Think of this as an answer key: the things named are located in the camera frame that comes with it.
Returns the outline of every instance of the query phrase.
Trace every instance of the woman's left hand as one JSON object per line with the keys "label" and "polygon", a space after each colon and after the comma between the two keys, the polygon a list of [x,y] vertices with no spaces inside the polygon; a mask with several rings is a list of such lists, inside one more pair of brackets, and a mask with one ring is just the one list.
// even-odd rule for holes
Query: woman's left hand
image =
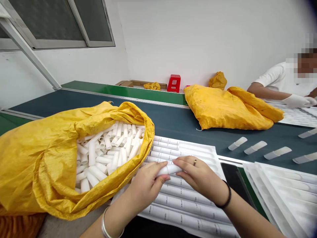
{"label": "woman's left hand", "polygon": [[158,196],[164,182],[170,180],[169,175],[156,175],[161,168],[167,165],[167,161],[156,163],[151,162],[140,168],[131,185],[122,194],[129,199],[138,214],[147,208]]}

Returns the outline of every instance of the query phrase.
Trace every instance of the woman's right hand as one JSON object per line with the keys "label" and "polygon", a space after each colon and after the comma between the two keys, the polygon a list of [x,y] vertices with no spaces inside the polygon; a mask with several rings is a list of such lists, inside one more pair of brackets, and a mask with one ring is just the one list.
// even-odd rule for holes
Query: woman's right hand
{"label": "woman's right hand", "polygon": [[229,197],[228,186],[205,162],[194,156],[184,156],[174,159],[173,163],[183,169],[176,175],[182,177],[193,189],[218,206],[226,203]]}

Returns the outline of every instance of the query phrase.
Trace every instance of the red stool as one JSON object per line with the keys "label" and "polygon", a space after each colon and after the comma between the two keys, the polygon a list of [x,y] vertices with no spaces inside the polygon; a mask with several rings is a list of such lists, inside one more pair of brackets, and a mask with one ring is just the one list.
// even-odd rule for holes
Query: red stool
{"label": "red stool", "polygon": [[178,74],[171,74],[171,77],[169,78],[167,91],[179,93],[180,84],[181,84],[181,76]]}

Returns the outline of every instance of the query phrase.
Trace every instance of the white glove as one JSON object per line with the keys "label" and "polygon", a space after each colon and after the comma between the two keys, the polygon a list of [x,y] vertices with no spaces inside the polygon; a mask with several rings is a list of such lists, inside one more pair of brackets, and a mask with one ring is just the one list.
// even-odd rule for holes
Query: white glove
{"label": "white glove", "polygon": [[317,101],[311,97],[303,97],[296,94],[290,95],[288,98],[282,100],[289,108],[293,107],[311,107],[317,105]]}

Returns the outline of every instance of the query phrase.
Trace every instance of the black bracelet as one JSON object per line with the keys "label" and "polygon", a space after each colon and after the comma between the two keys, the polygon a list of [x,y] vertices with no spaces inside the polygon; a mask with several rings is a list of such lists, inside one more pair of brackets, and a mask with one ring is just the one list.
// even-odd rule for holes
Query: black bracelet
{"label": "black bracelet", "polygon": [[231,188],[230,188],[229,184],[228,184],[226,181],[224,181],[224,182],[225,182],[226,185],[228,186],[228,189],[229,189],[229,197],[228,197],[228,200],[226,201],[226,203],[225,203],[224,205],[218,206],[217,204],[215,204],[216,207],[221,208],[221,209],[225,209],[225,208],[229,205],[229,203],[230,203],[230,201],[231,201]]}

